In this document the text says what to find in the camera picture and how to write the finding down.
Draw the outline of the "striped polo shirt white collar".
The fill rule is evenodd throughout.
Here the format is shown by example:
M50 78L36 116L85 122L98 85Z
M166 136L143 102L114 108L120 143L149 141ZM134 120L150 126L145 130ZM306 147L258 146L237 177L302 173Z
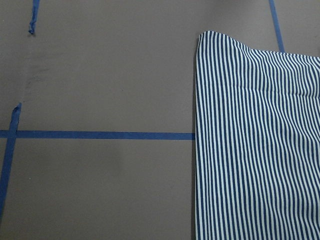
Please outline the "striped polo shirt white collar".
M319 57L205 31L195 86L196 239L319 239Z

